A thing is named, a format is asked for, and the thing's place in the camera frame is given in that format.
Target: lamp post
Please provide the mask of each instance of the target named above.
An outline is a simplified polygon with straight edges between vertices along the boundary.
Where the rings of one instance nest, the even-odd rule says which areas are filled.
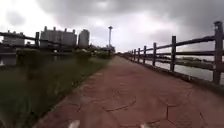
[[[112,29],[113,29],[113,27],[112,26],[110,26],[110,27],[108,27],[109,28],[109,46],[108,46],[108,49],[109,49],[109,55],[110,55],[110,50],[111,50],[111,33],[112,33]]]

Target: green grass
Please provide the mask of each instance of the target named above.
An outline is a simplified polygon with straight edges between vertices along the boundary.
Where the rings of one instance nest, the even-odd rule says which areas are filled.
[[[74,58],[50,62],[32,80],[27,80],[18,68],[0,71],[0,115],[3,115],[0,119],[4,118],[15,128],[31,127],[107,62],[97,58],[87,62],[77,62]]]

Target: white building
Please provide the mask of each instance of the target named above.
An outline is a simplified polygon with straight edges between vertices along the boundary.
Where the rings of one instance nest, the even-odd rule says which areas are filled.
[[[13,33],[11,33],[10,31],[8,31],[9,34],[12,35],[19,35],[19,36],[24,36],[24,34],[21,33],[16,33],[15,31]],[[3,40],[2,40],[3,44],[10,44],[10,45],[21,45],[24,46],[25,44],[25,39],[21,39],[21,38],[16,38],[16,37],[8,37],[8,36],[4,36]]]
[[[88,30],[84,29],[79,34],[78,46],[80,48],[87,48],[89,46],[89,37],[90,37],[90,32]]]
[[[72,46],[76,46],[77,43],[77,35],[75,34],[75,30],[73,30],[73,32],[67,32],[67,29],[65,29],[65,31],[57,31],[56,27],[54,27],[53,30],[48,30],[47,27],[45,27],[44,31],[41,32],[40,39]],[[40,47],[47,46],[52,46],[52,44],[40,42]]]

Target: paved path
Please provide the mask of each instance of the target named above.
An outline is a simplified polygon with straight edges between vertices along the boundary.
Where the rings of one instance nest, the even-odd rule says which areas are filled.
[[[115,57],[37,124],[37,128],[224,128],[224,98]]]

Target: sky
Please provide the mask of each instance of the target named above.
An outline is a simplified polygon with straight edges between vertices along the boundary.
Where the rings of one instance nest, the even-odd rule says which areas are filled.
[[[88,29],[94,45],[108,44],[125,52],[144,45],[151,48],[214,34],[214,22],[224,20],[223,0],[0,0],[0,31],[34,36],[44,26],[79,33]],[[178,50],[212,50],[213,43]]]

